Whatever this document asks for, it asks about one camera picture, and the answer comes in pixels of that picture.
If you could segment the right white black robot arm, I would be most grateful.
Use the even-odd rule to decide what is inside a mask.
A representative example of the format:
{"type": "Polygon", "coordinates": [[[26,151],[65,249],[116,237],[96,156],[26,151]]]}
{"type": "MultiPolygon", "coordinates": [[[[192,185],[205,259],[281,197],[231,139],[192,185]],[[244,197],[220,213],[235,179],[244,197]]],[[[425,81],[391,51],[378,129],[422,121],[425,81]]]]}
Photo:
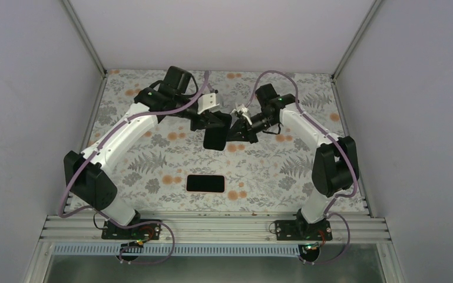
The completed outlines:
{"type": "Polygon", "coordinates": [[[312,183],[316,189],[297,211],[293,221],[277,221],[277,238],[310,240],[328,228],[330,208],[339,198],[353,197],[358,189],[359,167],[356,143],[351,136],[339,137],[313,119],[299,104],[297,94],[280,96],[271,84],[255,93],[261,111],[250,115],[240,104],[232,110],[237,121],[227,140],[256,143],[257,134],[272,126],[288,126],[315,150],[312,183]],[[344,190],[352,188],[350,194],[344,190]]]}

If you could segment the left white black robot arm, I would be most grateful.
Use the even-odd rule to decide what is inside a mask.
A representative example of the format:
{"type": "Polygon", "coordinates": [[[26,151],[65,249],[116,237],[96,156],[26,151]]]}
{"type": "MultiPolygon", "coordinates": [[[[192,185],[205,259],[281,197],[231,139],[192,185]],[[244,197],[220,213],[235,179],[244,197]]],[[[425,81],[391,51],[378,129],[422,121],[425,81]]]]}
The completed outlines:
{"type": "Polygon", "coordinates": [[[95,143],[79,153],[68,152],[64,157],[65,190],[58,216],[69,218],[85,209],[93,209],[117,227],[125,238],[140,232],[140,216],[118,195],[118,189],[107,171],[128,152],[146,132],[167,116],[190,121],[192,130],[210,130],[225,125],[213,112],[217,107],[217,93],[206,93],[210,71],[203,74],[202,85],[186,94],[195,76],[182,68],[171,66],[163,79],[142,89],[125,114],[95,143]]]}

